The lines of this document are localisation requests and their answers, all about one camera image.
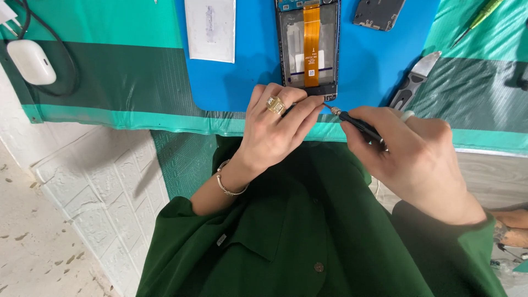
shirt sleeve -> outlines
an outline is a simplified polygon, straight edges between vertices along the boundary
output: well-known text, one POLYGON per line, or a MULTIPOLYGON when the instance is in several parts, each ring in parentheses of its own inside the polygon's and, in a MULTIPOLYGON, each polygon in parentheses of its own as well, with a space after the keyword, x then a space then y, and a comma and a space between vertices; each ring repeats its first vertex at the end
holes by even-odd
POLYGON ((489 265, 495 218, 452 226, 405 201, 392 212, 392 224, 436 297, 493 296, 506 293, 489 265))
POLYGON ((172 199, 156 218, 136 296, 162 296, 176 292, 240 211, 240 203, 234 203, 215 214, 198 216, 189 199, 172 199))

gold ring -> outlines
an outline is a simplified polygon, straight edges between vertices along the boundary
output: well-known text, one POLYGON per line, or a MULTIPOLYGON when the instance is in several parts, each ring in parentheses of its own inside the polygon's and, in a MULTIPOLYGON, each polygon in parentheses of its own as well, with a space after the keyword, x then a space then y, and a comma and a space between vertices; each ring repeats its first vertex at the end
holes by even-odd
POLYGON ((266 106, 268 110, 278 114, 283 115, 286 112, 286 105, 282 103, 279 97, 271 95, 266 101, 266 106))

blue silicone mat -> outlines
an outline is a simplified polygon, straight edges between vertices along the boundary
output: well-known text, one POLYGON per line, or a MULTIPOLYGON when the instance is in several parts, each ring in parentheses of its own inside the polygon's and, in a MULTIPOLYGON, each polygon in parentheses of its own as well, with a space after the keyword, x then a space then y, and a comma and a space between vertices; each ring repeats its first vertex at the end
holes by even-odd
MULTIPOLYGON (((255 84, 281 83, 274 0, 237 1, 234 64, 189 59, 184 0, 175 2, 198 107, 244 112, 255 84)), ((352 24, 358 2, 341 3, 338 89, 332 104, 343 110, 387 104, 421 55, 440 0, 407 0, 389 32, 352 24)))

person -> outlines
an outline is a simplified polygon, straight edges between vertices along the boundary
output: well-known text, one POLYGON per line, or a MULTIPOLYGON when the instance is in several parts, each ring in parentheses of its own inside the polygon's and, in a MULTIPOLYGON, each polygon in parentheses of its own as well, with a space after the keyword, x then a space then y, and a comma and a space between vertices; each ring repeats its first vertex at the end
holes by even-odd
POLYGON ((323 101, 254 88, 243 137, 220 137, 211 178, 159 213, 137 296, 506 296, 450 126, 363 106, 350 116, 386 149, 348 122, 346 144, 303 143, 323 101), (392 214, 371 175, 402 199, 392 214))

person's right hand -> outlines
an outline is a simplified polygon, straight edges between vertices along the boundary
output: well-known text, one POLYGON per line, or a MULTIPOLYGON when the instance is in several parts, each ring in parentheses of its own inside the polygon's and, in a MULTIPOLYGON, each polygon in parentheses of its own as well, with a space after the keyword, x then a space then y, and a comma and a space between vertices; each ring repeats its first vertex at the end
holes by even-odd
POLYGON ((448 123, 414 116, 404 123, 402 112, 388 107, 362 106, 348 113, 374 126, 385 140, 388 151, 368 144, 350 123, 341 123, 348 148, 394 194, 447 224, 486 220, 467 191, 448 123))

